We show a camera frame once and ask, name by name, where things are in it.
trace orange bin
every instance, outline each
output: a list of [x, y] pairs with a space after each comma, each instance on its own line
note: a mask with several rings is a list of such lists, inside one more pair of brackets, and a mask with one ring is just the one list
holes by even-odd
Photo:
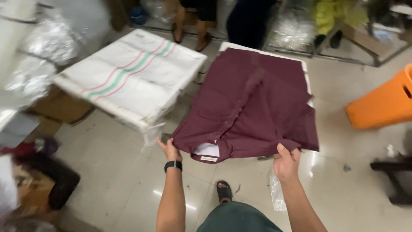
[[355, 129], [412, 121], [412, 64], [346, 108]]

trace black watch strap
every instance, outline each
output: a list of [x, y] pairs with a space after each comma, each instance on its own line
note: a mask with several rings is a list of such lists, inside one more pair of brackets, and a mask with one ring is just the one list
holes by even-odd
[[177, 161], [177, 160], [167, 162], [166, 165], [164, 166], [164, 172], [166, 172], [167, 168], [169, 168], [169, 167], [177, 167], [181, 171], [183, 171], [182, 162]]

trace red fabric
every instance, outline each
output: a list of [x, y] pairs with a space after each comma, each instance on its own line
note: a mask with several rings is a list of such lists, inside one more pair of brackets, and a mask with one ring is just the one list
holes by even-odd
[[[310, 98], [300, 61], [229, 48], [210, 67], [173, 143], [204, 163], [273, 155], [278, 143], [318, 151]], [[219, 146], [216, 162], [193, 154], [205, 142]]]

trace black sandal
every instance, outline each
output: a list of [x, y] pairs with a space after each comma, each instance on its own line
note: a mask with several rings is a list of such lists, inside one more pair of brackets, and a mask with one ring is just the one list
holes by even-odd
[[177, 28], [177, 27], [178, 27], [178, 26], [177, 26], [176, 23], [173, 23], [173, 24], [172, 24], [172, 35], [173, 35], [173, 40], [175, 41], [175, 43], [179, 44], [179, 43], [182, 42], [183, 31], [182, 31], [182, 35], [180, 36], [180, 41], [177, 41], [177, 40], [176, 40], [176, 37], [175, 37], [175, 31], [176, 31], [176, 28]]
[[206, 40], [206, 45], [204, 47], [202, 47], [201, 49], [196, 50], [196, 52], [203, 51], [203, 49], [205, 49], [210, 44], [210, 42], [212, 42], [212, 35], [209, 32], [206, 33], [205, 40]]
[[[219, 188], [219, 184], [224, 184], [227, 186], [227, 188]], [[216, 184], [216, 188], [218, 189], [219, 202], [222, 200], [222, 198], [229, 198], [230, 201], [232, 200], [232, 189], [226, 181], [219, 180]]]

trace dark clothing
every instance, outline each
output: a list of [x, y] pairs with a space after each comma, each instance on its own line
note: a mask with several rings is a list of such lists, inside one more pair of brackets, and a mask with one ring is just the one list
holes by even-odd
[[196, 232], [282, 232], [262, 212], [241, 202], [216, 207]]
[[229, 42], [260, 49], [276, 0], [238, 0], [226, 22]]
[[[270, 156], [278, 143], [318, 151], [310, 98], [300, 61], [228, 48], [210, 67], [173, 143], [204, 163]], [[217, 144], [219, 157], [193, 154], [202, 143]]]
[[200, 21], [216, 21], [217, 0], [180, 0], [184, 8], [196, 8]]

